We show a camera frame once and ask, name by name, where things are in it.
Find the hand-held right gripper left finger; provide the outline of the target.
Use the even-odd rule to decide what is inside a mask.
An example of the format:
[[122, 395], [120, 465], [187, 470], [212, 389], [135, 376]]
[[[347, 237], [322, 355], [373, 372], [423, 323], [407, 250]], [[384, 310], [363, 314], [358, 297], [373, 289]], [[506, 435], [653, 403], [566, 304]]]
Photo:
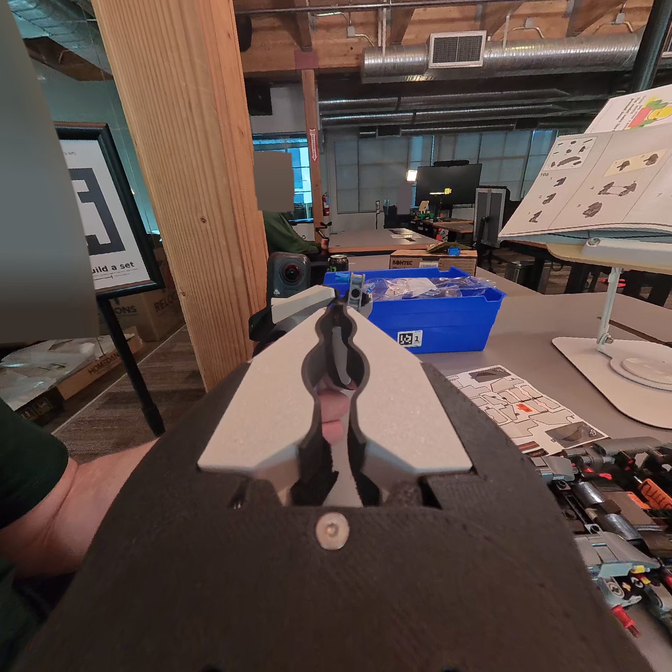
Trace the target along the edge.
[[269, 481], [321, 505], [337, 479], [317, 388], [327, 376], [320, 308], [254, 357], [198, 459], [200, 470]]

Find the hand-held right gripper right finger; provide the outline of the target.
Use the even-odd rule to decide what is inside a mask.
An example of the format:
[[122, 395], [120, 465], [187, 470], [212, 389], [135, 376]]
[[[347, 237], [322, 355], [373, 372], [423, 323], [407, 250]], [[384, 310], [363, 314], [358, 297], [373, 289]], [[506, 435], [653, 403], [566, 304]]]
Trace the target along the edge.
[[342, 309], [341, 372], [353, 390], [348, 459], [357, 496], [378, 505], [402, 482], [473, 468], [422, 362], [353, 308]]

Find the blue bin with square tag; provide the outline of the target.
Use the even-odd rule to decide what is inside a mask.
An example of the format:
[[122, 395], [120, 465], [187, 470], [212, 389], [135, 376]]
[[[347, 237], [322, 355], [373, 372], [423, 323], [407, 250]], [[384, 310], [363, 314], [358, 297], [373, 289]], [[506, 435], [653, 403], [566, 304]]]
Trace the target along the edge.
[[[436, 267], [328, 272], [324, 284], [336, 288], [344, 297], [351, 273], [364, 273], [365, 282], [378, 278], [470, 275], [455, 267], [443, 272]], [[504, 298], [505, 292], [496, 287], [475, 297], [376, 301], [368, 319], [415, 354], [482, 351]]]

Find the grey lego car model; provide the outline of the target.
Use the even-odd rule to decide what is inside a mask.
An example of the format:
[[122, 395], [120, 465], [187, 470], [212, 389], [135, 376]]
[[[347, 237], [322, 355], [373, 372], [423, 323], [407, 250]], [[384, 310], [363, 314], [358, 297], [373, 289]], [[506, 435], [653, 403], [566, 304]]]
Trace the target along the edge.
[[570, 525], [593, 584], [621, 625], [640, 605], [671, 632], [671, 443], [602, 439], [526, 452]]

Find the instruction booklet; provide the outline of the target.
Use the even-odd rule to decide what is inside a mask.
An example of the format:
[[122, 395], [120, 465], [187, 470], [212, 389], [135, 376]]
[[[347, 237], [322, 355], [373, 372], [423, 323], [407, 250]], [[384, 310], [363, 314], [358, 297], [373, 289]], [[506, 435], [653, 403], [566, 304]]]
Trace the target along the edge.
[[671, 242], [671, 85], [611, 98], [559, 136], [500, 240]]

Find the person's left forearm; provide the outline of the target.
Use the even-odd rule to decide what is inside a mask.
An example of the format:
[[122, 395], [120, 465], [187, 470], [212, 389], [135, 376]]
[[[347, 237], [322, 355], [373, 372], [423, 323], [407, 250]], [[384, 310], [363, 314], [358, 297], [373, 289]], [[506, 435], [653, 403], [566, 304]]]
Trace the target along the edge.
[[46, 497], [1, 529], [1, 557], [20, 578], [77, 571], [114, 499], [157, 441], [85, 464], [69, 458]]

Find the person's left hand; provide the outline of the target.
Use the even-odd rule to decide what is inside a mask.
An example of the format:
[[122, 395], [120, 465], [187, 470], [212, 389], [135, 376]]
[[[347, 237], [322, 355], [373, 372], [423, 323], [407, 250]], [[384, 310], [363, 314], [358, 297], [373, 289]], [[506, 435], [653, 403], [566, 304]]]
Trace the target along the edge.
[[323, 437], [330, 446], [336, 446], [345, 437], [350, 395], [326, 383], [319, 384], [316, 392], [321, 405]]

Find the long grey background desk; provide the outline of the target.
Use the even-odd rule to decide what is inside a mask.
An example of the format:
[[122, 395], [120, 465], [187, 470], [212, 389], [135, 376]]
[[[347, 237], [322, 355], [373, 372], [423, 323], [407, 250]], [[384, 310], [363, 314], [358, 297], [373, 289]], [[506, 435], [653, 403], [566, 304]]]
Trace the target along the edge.
[[334, 232], [329, 238], [330, 254], [390, 254], [408, 248], [426, 249], [438, 242], [430, 237], [405, 228], [367, 229]]

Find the clear bag with white strip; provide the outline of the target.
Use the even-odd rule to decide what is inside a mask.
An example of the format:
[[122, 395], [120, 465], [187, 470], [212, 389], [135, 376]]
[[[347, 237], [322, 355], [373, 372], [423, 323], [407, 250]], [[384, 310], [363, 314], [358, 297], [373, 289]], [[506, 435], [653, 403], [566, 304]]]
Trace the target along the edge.
[[373, 302], [475, 297], [483, 296], [487, 290], [496, 288], [496, 285], [490, 281], [481, 280], [471, 275], [450, 277], [442, 275], [431, 278], [378, 278], [367, 280], [365, 286], [371, 282], [376, 283], [376, 287], [371, 293]]

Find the white sticker sheet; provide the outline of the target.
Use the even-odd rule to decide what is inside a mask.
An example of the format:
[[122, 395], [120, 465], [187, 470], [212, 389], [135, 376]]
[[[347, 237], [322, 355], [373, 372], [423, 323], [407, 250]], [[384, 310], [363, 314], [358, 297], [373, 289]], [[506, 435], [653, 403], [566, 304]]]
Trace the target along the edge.
[[609, 438], [502, 365], [449, 375], [447, 379], [524, 454], [554, 456]]

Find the cardboard moving box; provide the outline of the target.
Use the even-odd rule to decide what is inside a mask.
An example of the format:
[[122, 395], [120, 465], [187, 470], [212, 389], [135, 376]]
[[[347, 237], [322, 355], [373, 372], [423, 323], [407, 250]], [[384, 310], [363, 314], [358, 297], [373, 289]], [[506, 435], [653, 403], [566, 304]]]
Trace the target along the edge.
[[165, 250], [155, 249], [155, 257], [165, 284], [164, 289], [113, 298], [111, 304], [124, 331], [136, 328], [145, 342], [156, 342], [184, 324], [177, 289]]

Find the dark monitor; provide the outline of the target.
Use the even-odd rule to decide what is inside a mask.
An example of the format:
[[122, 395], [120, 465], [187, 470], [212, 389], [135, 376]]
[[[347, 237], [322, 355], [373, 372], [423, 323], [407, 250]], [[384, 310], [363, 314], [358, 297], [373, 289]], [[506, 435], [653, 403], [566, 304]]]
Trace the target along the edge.
[[431, 209], [474, 205], [482, 168], [481, 163], [419, 167], [416, 172], [415, 206], [421, 206], [424, 201], [428, 201]]

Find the grey metal cabinet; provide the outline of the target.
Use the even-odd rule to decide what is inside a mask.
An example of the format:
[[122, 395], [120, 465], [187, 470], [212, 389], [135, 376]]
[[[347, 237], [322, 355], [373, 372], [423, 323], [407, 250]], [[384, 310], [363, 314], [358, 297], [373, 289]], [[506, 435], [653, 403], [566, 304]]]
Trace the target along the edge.
[[508, 219], [510, 190], [506, 186], [480, 185], [475, 191], [472, 242], [488, 248], [499, 248], [499, 233]]

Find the framed tag poster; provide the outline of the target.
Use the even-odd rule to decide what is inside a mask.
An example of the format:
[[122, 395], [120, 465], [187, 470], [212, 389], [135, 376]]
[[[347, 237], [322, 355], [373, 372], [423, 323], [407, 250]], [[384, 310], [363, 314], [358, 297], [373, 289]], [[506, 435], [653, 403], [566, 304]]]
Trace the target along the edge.
[[127, 343], [112, 300], [164, 289], [147, 233], [112, 133], [105, 123], [55, 122], [75, 191], [98, 309], [155, 437], [165, 432]]

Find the flat cardboard box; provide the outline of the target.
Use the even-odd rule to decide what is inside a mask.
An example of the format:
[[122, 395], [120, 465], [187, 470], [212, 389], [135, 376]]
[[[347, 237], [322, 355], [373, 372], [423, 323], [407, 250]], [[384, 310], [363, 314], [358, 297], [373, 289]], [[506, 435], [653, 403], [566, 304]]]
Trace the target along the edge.
[[25, 419], [44, 424], [65, 400], [120, 363], [109, 335], [42, 341], [1, 360], [1, 398]]

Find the white book stand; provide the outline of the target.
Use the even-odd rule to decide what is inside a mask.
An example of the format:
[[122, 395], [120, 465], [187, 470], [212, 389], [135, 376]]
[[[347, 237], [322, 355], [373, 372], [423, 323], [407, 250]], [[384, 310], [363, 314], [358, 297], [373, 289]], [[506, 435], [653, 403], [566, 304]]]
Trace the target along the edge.
[[611, 267], [596, 338], [556, 337], [552, 343], [618, 411], [639, 423], [671, 429], [670, 347], [618, 340], [609, 332], [623, 270]]

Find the white air vent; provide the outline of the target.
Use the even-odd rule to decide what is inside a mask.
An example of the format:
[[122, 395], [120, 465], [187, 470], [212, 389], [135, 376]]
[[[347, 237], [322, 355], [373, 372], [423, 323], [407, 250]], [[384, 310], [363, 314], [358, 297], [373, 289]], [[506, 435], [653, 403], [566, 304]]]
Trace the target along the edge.
[[428, 69], [479, 68], [484, 62], [484, 30], [432, 33], [428, 39]]

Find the slim wooden post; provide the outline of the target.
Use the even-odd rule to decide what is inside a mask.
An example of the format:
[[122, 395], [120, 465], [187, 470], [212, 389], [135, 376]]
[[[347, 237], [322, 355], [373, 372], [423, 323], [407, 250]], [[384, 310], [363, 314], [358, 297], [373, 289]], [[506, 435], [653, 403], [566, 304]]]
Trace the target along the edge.
[[294, 51], [294, 62], [295, 69], [300, 73], [304, 99], [304, 119], [308, 142], [315, 240], [322, 240], [320, 231], [324, 228], [324, 206], [321, 179], [318, 92], [315, 75], [318, 56], [312, 50], [303, 51], [298, 49]]

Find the thick wooden post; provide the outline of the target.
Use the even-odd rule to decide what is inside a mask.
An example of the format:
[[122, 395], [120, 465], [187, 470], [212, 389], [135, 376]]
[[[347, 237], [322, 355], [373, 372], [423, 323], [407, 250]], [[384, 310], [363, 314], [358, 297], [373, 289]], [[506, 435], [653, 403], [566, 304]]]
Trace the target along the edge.
[[206, 391], [251, 355], [267, 246], [231, 1], [93, 1]]

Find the silver ventilation duct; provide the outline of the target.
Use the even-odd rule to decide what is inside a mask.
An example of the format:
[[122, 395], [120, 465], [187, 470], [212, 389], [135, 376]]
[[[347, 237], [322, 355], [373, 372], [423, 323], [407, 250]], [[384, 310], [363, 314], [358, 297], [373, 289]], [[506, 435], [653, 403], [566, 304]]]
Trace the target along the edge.
[[428, 39], [423, 44], [365, 48], [360, 62], [364, 83], [439, 81], [630, 70], [643, 30], [570, 38], [512, 42], [486, 41], [479, 68], [428, 69]]

